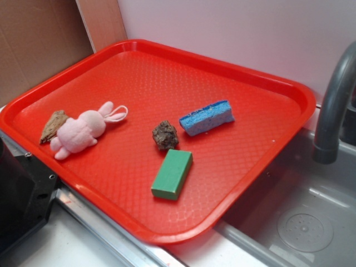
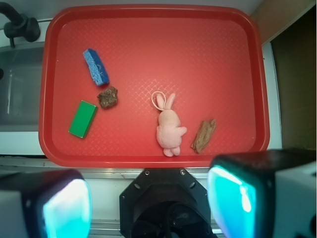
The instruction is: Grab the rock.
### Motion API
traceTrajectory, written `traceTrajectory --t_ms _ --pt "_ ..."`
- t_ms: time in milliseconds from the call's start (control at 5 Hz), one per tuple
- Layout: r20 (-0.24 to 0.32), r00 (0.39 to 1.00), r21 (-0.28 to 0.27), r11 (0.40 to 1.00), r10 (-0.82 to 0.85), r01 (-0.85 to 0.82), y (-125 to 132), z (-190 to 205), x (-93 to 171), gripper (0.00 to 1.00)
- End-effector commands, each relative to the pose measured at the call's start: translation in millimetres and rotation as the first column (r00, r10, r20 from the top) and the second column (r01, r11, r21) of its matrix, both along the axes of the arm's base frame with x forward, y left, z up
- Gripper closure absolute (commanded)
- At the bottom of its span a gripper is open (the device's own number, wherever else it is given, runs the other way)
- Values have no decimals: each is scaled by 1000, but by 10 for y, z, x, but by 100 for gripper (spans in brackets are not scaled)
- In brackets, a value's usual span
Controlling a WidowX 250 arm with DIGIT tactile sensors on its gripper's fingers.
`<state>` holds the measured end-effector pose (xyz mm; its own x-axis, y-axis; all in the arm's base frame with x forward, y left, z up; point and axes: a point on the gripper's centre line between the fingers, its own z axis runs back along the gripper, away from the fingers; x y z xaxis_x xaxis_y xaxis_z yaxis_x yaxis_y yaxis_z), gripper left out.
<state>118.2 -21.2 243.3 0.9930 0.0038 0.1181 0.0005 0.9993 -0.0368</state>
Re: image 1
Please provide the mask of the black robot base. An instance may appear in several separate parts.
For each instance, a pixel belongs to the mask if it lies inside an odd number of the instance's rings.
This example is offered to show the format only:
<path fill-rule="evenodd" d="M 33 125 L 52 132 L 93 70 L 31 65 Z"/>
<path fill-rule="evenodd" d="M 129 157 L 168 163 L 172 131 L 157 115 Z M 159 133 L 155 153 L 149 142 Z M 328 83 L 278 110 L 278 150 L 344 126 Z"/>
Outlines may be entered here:
<path fill-rule="evenodd" d="M 58 175 L 35 156 L 15 156 L 1 141 L 1 255 L 49 220 Z"/>

